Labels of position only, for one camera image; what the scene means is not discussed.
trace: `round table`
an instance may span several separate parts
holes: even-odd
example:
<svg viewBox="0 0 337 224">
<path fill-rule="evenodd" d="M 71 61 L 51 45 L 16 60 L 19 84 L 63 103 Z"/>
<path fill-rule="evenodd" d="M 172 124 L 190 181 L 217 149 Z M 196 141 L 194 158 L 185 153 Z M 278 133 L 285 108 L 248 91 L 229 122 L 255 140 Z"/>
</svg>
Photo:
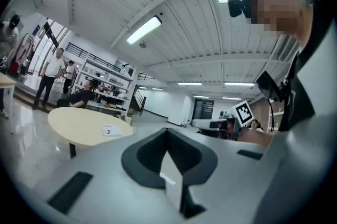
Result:
<svg viewBox="0 0 337 224">
<path fill-rule="evenodd" d="M 95 146 L 120 137 L 103 136 L 102 125 L 117 125 L 122 137 L 132 135 L 132 127 L 121 119 L 92 110 L 60 107 L 48 114 L 48 123 L 59 138 L 69 143 L 70 157 L 76 156 L 76 145 Z"/>
</svg>

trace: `beige table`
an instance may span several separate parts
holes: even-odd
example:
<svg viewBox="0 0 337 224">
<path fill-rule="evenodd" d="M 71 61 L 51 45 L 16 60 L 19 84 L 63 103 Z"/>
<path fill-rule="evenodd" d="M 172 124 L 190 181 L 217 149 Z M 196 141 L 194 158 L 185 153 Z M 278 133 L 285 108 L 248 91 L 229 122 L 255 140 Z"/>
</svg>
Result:
<svg viewBox="0 0 337 224">
<path fill-rule="evenodd" d="M 11 134 L 14 132 L 13 128 L 13 96 L 14 96 L 14 87 L 16 81 L 12 80 L 8 76 L 0 73 L 0 88 L 9 89 L 9 125 Z"/>
<path fill-rule="evenodd" d="M 102 125 L 117 125 L 122 136 L 132 135 L 132 127 L 126 122 L 92 110 L 61 107 L 52 110 L 48 123 L 59 138 L 69 143 L 70 157 L 76 156 L 76 145 L 95 146 L 120 137 L 103 136 Z"/>
</svg>

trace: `white ceiling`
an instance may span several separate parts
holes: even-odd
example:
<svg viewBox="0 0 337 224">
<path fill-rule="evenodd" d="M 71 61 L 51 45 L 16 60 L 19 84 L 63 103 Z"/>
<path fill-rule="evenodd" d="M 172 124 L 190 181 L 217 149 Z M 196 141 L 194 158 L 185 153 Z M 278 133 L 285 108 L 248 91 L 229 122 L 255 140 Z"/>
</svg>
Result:
<svg viewBox="0 0 337 224">
<path fill-rule="evenodd" d="M 217 0 L 35 1 L 42 14 L 168 86 L 203 82 L 188 87 L 193 94 L 254 99 L 260 94 L 256 87 L 224 87 L 223 82 L 254 82 L 263 70 L 279 82 L 291 60 L 278 60 L 285 36 L 276 42 L 275 34 L 248 25 L 243 16 L 231 18 L 227 4 Z M 129 45 L 126 39 L 154 15 L 163 24 Z"/>
</svg>

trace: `black cable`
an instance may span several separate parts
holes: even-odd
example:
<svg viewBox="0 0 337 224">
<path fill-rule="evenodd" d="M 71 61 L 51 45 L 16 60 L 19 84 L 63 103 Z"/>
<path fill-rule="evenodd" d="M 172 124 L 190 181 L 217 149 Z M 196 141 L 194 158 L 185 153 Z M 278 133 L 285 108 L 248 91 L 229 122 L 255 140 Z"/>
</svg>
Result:
<svg viewBox="0 0 337 224">
<path fill-rule="evenodd" d="M 270 105 L 270 111 L 272 112 L 272 127 L 271 127 L 271 133 L 274 131 L 274 112 L 273 112 L 273 107 L 272 104 L 270 103 L 270 100 L 268 99 L 268 103 Z"/>
</svg>

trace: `white card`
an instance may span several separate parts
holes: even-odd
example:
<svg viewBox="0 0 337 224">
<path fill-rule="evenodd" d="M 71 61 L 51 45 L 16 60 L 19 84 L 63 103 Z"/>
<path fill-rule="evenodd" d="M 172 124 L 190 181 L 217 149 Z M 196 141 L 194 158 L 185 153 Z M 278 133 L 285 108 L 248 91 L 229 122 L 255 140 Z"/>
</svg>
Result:
<svg viewBox="0 0 337 224">
<path fill-rule="evenodd" d="M 122 137 L 122 131 L 117 125 L 103 124 L 102 134 L 103 136 Z"/>
<path fill-rule="evenodd" d="M 232 108 L 234 110 L 234 115 L 238 119 L 241 127 L 247 125 L 254 119 L 253 113 L 247 101 L 243 101 L 237 105 L 234 105 Z"/>
</svg>

